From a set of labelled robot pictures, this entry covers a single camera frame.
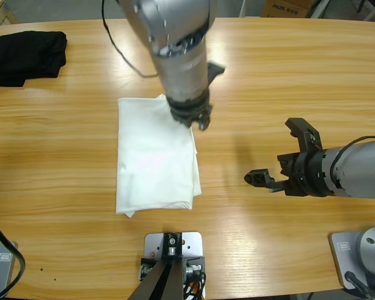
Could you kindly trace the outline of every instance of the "metal mounting plate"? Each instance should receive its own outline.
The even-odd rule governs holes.
[[[367,282],[357,254],[358,237],[362,232],[363,231],[340,232],[333,233],[329,236],[333,258],[339,274],[339,281],[346,289],[355,288],[344,278],[344,274],[347,271],[353,272],[361,282]]]
[[[149,233],[144,238],[144,258],[160,260],[163,252],[163,233]],[[198,232],[182,232],[185,243],[182,245],[182,255],[185,258],[203,256],[203,241]]]

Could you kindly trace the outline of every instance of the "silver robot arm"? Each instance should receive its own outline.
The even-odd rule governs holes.
[[[216,0],[120,0],[127,20],[151,54],[175,120],[209,126],[209,85],[224,68],[207,63],[205,35]]]

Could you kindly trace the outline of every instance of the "black cable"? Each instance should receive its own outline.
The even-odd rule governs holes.
[[[124,59],[125,63],[133,71],[135,71],[136,74],[139,75],[140,77],[142,77],[142,78],[154,78],[154,77],[157,77],[158,74],[145,75],[141,71],[139,71],[138,69],[136,69],[136,67],[133,64],[131,64],[130,61],[128,61],[128,59],[125,57],[125,55],[123,54],[123,52],[121,50],[119,50],[119,48],[117,47],[117,45],[115,45],[113,37],[111,36],[111,33],[110,33],[110,29],[108,28],[108,25],[107,25],[107,22],[106,22],[106,18],[104,17],[104,2],[105,2],[105,0],[101,0],[101,19],[102,19],[102,24],[103,24],[104,28],[106,29],[106,31],[108,33],[108,37],[110,38],[111,44],[114,46],[115,50],[122,56],[122,58]]]
[[[365,0],[361,0],[360,5],[358,6],[357,13],[359,14],[363,10]]]
[[[375,299],[374,293],[369,286],[362,283],[353,272],[347,271],[344,273],[344,278],[364,295],[365,299]]]
[[[333,176],[333,171],[334,171],[334,168],[336,166],[336,164],[338,163],[339,159],[342,157],[343,153],[346,152],[347,149],[349,149],[352,145],[358,143],[358,142],[361,142],[365,139],[375,139],[375,136],[362,136],[362,137],[359,137],[358,139],[355,139],[353,142],[350,142],[349,144],[347,144],[346,146],[344,146],[340,152],[337,154],[337,156],[335,157],[335,159],[333,160],[332,164],[331,164],[331,168],[329,170],[329,176],[331,177],[331,180],[332,182],[334,183],[334,185],[337,187],[337,188],[341,188],[341,185],[339,183],[339,180]]]
[[[14,255],[14,257],[18,259],[19,261],[19,271],[18,271],[17,277],[15,277],[14,280],[11,281],[11,283],[0,292],[0,298],[1,298],[4,295],[6,295],[9,292],[9,290],[13,288],[13,286],[17,284],[17,282],[20,280],[20,278],[24,274],[25,259],[23,255],[17,250],[17,248],[14,247],[12,242],[10,242],[1,231],[0,231],[0,241],[4,245],[4,247],[6,247],[12,253],[12,255]]]
[[[307,297],[307,300],[311,300],[311,298],[313,297],[313,295],[314,295],[314,292],[310,292],[309,295],[308,295],[308,297]]]

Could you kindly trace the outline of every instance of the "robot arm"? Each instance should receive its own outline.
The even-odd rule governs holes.
[[[209,85],[224,68],[207,63],[205,35],[216,0],[120,0],[127,20],[150,52],[175,120],[205,130]]]
[[[297,153],[277,157],[281,174],[288,177],[276,182],[267,169],[252,170],[244,180],[287,196],[341,196],[375,198],[375,141],[356,144],[375,136],[364,136],[344,147],[323,149],[321,137],[306,120],[291,117],[286,121],[297,138]]]

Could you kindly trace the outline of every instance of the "bolt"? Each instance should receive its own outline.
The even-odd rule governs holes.
[[[133,9],[135,10],[135,14],[137,14],[139,12],[139,10],[140,10],[140,4],[135,4],[133,6]]]

